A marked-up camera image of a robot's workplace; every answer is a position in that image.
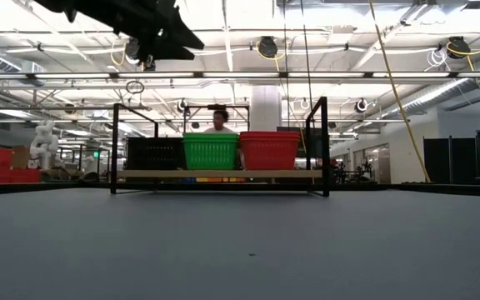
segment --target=wooden shelf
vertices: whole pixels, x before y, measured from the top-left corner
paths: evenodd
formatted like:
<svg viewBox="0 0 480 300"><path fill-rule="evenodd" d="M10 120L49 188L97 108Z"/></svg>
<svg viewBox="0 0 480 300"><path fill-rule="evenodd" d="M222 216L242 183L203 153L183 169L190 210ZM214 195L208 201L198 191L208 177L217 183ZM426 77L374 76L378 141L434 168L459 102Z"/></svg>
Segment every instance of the wooden shelf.
<svg viewBox="0 0 480 300"><path fill-rule="evenodd" d="M155 171L125 170L118 178L321 178L322 171Z"/></svg>

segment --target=dark hair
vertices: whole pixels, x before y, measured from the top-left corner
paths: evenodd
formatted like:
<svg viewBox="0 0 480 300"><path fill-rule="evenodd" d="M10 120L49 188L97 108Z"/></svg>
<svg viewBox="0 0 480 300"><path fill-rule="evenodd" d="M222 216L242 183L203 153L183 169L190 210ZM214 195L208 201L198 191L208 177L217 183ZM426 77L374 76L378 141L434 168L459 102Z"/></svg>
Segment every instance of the dark hair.
<svg viewBox="0 0 480 300"><path fill-rule="evenodd" d="M217 110L217 111L214 111L214 114L221 115L225 122L229 121L229 112L227 112L226 110Z"/></svg>

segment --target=man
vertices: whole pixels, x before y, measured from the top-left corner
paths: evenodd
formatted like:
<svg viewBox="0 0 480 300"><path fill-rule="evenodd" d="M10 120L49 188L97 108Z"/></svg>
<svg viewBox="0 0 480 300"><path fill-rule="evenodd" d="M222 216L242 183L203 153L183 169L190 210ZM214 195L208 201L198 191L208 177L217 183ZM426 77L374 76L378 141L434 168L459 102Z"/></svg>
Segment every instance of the man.
<svg viewBox="0 0 480 300"><path fill-rule="evenodd" d="M223 126L229 121L229 113L225 110L214 111L214 127L205 130L205 133L235 133L233 130Z"/></svg>

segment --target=gray floor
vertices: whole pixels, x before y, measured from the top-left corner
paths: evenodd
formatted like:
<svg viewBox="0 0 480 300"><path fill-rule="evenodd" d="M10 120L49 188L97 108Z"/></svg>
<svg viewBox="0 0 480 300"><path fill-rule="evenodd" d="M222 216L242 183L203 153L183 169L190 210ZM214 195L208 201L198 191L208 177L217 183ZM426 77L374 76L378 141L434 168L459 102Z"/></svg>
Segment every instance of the gray floor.
<svg viewBox="0 0 480 300"><path fill-rule="evenodd" d="M480 197L0 195L0 299L480 299Z"/></svg>

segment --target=black basket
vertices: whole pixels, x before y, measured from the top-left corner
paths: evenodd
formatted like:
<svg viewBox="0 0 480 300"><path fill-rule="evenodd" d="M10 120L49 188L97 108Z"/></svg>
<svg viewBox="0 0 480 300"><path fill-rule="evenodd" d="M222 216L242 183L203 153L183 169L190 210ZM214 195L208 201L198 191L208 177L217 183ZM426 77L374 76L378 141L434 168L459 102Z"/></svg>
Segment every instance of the black basket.
<svg viewBox="0 0 480 300"><path fill-rule="evenodd" d="M181 137L130 137L127 170L177 170L186 168Z"/></svg>

